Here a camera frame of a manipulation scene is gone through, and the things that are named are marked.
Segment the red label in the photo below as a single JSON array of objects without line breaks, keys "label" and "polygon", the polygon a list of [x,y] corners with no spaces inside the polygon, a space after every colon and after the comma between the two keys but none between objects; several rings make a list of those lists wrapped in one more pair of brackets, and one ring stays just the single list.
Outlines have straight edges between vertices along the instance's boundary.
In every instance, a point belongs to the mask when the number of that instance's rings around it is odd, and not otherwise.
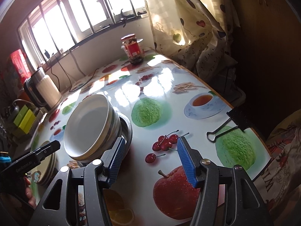
[{"label": "red label", "polygon": [[126,46],[128,54],[130,55],[130,57],[134,57],[136,55],[140,54],[140,48],[138,43],[133,43],[131,45],[127,45]]},{"label": "red label", "polygon": [[22,51],[18,49],[17,51],[11,53],[11,60],[13,62],[13,65],[15,66],[16,71],[20,76],[21,83],[24,84],[25,80],[31,76],[31,73],[28,69]]}]

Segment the fruit-patterned tablecloth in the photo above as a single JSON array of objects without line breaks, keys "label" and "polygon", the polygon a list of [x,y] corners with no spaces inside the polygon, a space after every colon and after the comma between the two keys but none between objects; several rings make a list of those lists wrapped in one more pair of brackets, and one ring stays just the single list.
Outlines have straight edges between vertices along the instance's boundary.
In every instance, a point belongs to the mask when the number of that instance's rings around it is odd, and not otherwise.
[{"label": "fruit-patterned tablecloth", "polygon": [[[219,166],[241,164],[251,179],[270,160],[264,144],[250,128],[232,131],[215,143],[208,141],[205,133],[228,119],[229,104],[188,70],[146,49],[140,65],[133,66],[123,57],[73,84],[60,106],[40,124],[32,150],[46,141],[59,140],[62,147],[56,152],[57,169],[65,165],[77,167],[64,150],[65,125],[76,106],[93,94],[105,95],[133,127],[131,147],[117,181],[104,192],[114,225],[169,226],[190,220],[199,190],[186,180],[174,144],[176,136],[172,134],[189,133],[187,141],[204,158]],[[223,130],[234,125],[231,121]],[[158,146],[156,142],[176,130],[179,131],[168,136],[171,144]],[[34,183],[32,188],[39,201],[43,188]],[[80,194],[80,208],[83,203]],[[84,224],[84,211],[80,216]]]}]

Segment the glass jar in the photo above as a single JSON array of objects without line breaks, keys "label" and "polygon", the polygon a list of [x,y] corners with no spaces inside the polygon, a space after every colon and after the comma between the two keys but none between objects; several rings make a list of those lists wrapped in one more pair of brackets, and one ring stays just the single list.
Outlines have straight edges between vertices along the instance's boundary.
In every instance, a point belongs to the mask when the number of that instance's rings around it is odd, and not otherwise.
[{"label": "glass jar", "polygon": [[122,45],[131,64],[141,63],[143,61],[143,53],[139,48],[135,34],[130,34],[121,38]]}]

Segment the stacked bowls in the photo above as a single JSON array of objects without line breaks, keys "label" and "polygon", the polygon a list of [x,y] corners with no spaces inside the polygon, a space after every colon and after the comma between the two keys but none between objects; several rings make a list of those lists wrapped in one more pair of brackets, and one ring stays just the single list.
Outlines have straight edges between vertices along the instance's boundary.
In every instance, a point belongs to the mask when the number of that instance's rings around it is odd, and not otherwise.
[{"label": "stacked bowls", "polygon": [[82,101],[71,114],[64,133],[67,154],[89,163],[111,149],[121,134],[120,118],[104,95],[95,94]]}]

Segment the curtain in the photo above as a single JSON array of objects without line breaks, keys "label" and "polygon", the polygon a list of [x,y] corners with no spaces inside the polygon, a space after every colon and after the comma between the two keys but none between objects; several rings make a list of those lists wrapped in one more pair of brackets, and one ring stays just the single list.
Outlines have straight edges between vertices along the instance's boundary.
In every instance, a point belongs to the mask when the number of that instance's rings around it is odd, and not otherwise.
[{"label": "curtain", "polygon": [[230,57],[233,26],[239,26],[231,0],[145,0],[154,47],[208,82]]}]

